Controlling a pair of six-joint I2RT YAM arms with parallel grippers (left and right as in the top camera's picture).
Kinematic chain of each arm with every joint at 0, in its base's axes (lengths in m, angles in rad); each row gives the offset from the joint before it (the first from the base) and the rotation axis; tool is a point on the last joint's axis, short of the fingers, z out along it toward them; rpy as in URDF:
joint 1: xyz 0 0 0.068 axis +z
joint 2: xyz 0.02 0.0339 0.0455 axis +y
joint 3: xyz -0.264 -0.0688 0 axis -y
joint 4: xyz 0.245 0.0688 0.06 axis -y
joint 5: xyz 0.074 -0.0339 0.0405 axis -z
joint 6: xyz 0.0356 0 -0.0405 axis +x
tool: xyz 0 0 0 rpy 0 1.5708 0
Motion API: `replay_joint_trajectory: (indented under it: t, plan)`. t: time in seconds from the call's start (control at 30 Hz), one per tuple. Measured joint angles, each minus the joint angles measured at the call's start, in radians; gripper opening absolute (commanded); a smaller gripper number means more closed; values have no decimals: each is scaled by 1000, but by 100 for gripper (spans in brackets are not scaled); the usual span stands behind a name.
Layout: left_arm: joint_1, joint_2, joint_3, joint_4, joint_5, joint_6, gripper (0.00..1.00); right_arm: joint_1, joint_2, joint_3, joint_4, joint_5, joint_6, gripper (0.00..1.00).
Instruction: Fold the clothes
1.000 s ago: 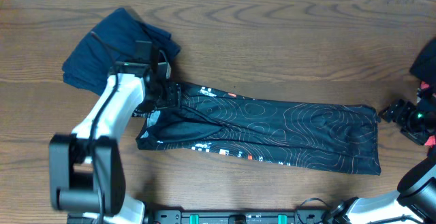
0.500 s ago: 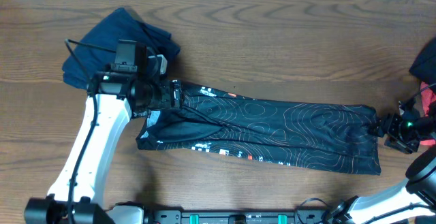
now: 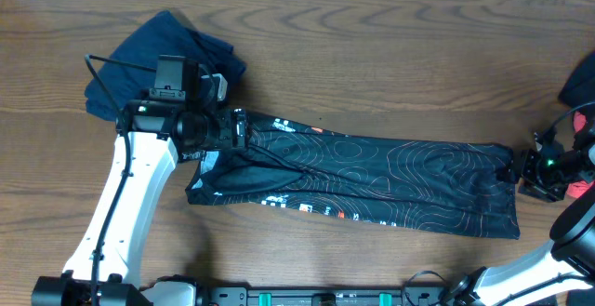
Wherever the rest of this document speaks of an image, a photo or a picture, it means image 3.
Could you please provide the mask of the black orange patterned sports jersey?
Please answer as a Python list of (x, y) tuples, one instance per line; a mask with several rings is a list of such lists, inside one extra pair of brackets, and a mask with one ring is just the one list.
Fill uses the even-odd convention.
[(251, 113), (249, 144), (209, 152), (193, 205), (254, 203), (392, 227), (516, 239), (515, 188), (499, 144), (356, 137)]

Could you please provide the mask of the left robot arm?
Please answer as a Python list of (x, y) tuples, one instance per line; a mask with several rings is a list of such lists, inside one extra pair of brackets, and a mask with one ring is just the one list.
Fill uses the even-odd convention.
[(58, 277), (38, 278), (34, 306), (197, 305), (199, 288), (174, 275), (140, 286), (146, 239), (177, 164), (207, 152), (243, 149), (246, 112), (228, 109), (228, 83), (202, 63), (158, 59), (154, 85), (116, 106), (112, 168), (86, 233)]

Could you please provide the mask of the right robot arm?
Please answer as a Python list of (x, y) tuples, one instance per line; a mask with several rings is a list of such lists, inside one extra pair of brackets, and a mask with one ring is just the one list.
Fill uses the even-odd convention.
[[(514, 168), (529, 192), (557, 199), (579, 180), (594, 181), (594, 122), (575, 134), (573, 149), (547, 158), (526, 150)], [(556, 294), (594, 287), (594, 189), (553, 223), (549, 240), (533, 252), (465, 276), (443, 296), (455, 305), (528, 305)]]

